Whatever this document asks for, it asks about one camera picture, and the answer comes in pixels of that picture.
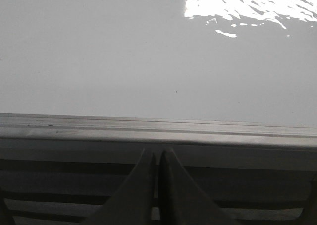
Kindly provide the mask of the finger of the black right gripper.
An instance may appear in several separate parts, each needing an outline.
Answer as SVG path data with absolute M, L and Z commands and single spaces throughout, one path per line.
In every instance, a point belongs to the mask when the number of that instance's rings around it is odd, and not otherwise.
M 193 180 L 172 149 L 163 151 L 158 174 L 163 225 L 237 225 Z

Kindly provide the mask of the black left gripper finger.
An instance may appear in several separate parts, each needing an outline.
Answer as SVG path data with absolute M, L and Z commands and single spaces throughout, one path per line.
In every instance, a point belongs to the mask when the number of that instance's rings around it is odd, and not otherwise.
M 156 177 L 153 152 L 144 149 L 137 164 L 120 186 L 84 225 L 149 225 Z

